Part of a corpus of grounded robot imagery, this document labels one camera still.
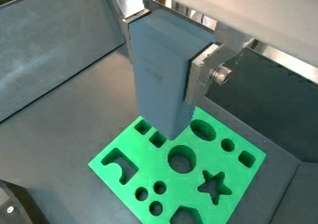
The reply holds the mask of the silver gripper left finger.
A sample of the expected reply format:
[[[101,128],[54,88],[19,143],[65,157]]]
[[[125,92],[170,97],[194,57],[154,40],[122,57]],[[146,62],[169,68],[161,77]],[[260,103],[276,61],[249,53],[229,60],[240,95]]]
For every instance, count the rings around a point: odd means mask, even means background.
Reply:
[[[116,14],[118,15],[120,28],[126,39],[129,56],[133,55],[130,24],[150,14],[144,0],[112,0]]]

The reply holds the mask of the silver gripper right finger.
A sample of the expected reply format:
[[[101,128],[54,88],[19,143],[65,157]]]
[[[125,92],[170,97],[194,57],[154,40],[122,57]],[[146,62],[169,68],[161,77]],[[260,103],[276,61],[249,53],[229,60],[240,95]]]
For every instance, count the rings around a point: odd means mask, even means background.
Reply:
[[[230,78],[232,70],[225,63],[248,46],[249,35],[229,25],[217,24],[214,36],[217,42],[194,57],[186,86],[186,102],[196,106],[213,83],[224,85]]]

